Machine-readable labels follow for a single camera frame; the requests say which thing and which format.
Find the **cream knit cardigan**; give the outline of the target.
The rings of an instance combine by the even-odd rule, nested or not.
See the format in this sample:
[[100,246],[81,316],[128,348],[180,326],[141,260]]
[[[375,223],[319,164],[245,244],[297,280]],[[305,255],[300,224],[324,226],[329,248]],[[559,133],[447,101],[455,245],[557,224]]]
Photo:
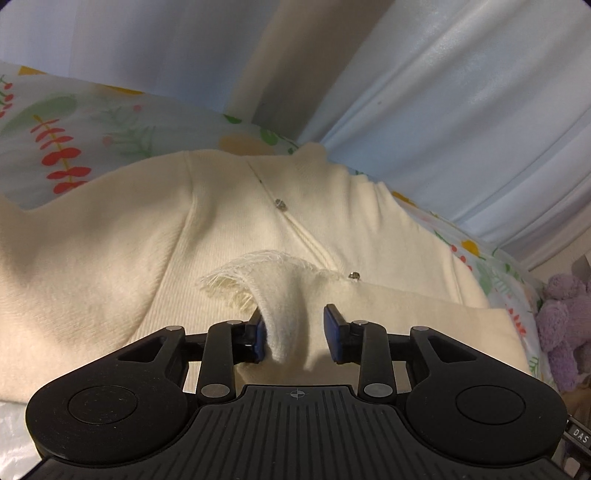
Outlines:
[[383,184],[293,155],[180,152],[118,169],[39,208],[1,203],[1,397],[43,385],[170,325],[266,324],[249,383],[349,383],[322,311],[392,333],[441,331],[519,370],[509,314]]

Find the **white sheer curtain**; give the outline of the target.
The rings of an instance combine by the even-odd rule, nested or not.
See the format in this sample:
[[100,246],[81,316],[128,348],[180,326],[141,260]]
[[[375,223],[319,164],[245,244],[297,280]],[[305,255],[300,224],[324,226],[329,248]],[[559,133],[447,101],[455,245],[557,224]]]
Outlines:
[[[1,57],[226,113],[280,2],[5,1]],[[589,3],[391,2],[294,140],[540,265],[590,227]]]

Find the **beige curtain panel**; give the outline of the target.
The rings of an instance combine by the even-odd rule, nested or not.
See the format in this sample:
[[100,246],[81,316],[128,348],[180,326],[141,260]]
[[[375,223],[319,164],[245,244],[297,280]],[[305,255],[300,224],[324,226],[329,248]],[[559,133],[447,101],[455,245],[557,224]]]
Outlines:
[[391,1],[281,1],[225,112],[297,138]]

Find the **floral plastic table cover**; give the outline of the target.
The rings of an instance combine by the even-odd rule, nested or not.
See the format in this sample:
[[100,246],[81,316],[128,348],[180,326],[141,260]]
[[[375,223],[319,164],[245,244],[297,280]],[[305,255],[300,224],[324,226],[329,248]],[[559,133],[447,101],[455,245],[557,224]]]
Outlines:
[[[238,119],[173,100],[10,64],[1,67],[1,203],[8,200],[24,210],[151,158],[200,150],[280,157],[300,149]],[[448,248],[468,267],[490,306],[500,309],[500,301],[490,298],[484,283],[490,270],[505,274],[506,267],[486,261],[467,236]],[[517,327],[515,315],[508,314],[526,355],[525,371],[552,383],[547,357],[531,326]]]

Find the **purple plush toy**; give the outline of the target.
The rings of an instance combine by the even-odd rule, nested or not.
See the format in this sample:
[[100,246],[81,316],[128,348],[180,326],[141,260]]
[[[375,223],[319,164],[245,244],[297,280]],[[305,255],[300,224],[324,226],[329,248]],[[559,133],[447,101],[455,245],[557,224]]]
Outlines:
[[536,315],[540,346],[558,390],[573,391],[590,374],[590,282],[556,274],[543,294]]

